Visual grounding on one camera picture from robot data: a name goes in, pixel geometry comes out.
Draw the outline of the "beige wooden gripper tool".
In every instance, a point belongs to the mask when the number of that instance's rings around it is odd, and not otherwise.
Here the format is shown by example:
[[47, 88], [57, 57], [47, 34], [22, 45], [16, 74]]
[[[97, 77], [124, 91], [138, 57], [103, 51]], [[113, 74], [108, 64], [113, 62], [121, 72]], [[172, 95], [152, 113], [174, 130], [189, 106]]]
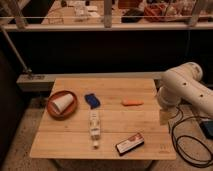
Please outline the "beige wooden gripper tool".
[[166, 125], [171, 117], [171, 113], [169, 110], [161, 109], [159, 112], [160, 124]]

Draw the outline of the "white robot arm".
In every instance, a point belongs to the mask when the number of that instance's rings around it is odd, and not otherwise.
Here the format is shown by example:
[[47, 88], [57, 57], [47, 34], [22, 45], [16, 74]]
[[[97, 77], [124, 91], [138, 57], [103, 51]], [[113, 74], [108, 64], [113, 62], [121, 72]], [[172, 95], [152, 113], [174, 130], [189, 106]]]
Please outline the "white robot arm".
[[202, 77], [203, 70], [195, 62], [184, 63], [161, 74], [162, 86], [156, 95], [161, 125], [168, 122], [170, 109], [182, 99], [213, 118], [213, 90], [200, 83]]

